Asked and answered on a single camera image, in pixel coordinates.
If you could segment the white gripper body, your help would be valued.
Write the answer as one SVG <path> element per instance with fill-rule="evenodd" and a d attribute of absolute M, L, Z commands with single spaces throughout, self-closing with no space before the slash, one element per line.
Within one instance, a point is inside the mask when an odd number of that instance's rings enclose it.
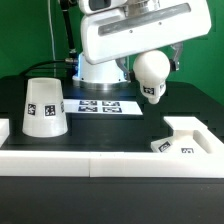
<path fill-rule="evenodd" d="M 91 64 L 123 58 L 203 36 L 211 28 L 206 0 L 127 0 L 81 20 L 81 40 Z"/>

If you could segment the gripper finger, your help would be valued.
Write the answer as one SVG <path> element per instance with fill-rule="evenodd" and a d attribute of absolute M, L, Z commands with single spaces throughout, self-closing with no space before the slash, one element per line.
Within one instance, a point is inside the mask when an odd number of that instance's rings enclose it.
<path fill-rule="evenodd" d="M 171 45 L 171 48 L 173 50 L 173 57 L 170 59 L 170 66 L 171 71 L 178 71 L 180 67 L 179 59 L 181 57 L 181 54 L 183 52 L 183 43 L 175 43 Z"/>
<path fill-rule="evenodd" d="M 125 79 L 127 81 L 129 81 L 130 80 L 130 75 L 129 75 L 129 70 L 125 67 L 125 59 L 124 58 L 116 59 L 116 64 L 119 67 L 119 69 L 122 70 L 123 73 L 125 74 Z"/>

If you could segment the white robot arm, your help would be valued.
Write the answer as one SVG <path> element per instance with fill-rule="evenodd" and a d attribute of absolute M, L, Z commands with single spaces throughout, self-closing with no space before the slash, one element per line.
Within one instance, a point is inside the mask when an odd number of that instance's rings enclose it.
<path fill-rule="evenodd" d="M 206 0 L 78 0 L 82 52 L 76 84 L 111 90 L 129 80 L 123 60 L 171 46 L 179 68 L 183 42 L 206 35 L 211 18 Z"/>

